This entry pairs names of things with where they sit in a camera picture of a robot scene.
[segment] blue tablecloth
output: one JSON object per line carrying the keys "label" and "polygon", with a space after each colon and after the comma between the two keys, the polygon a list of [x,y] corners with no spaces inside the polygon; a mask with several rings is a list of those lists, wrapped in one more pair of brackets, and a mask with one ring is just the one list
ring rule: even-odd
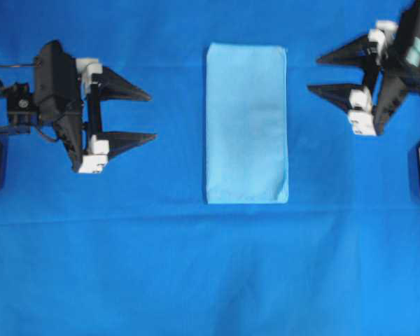
{"label": "blue tablecloth", "polygon": [[[0,335],[420,336],[420,98],[364,139],[306,89],[359,81],[314,60],[409,3],[0,1],[1,63],[59,39],[153,96],[106,102],[108,130],[159,134],[101,176],[73,174],[60,143],[10,139]],[[286,205],[204,203],[213,41],[288,49]]]}

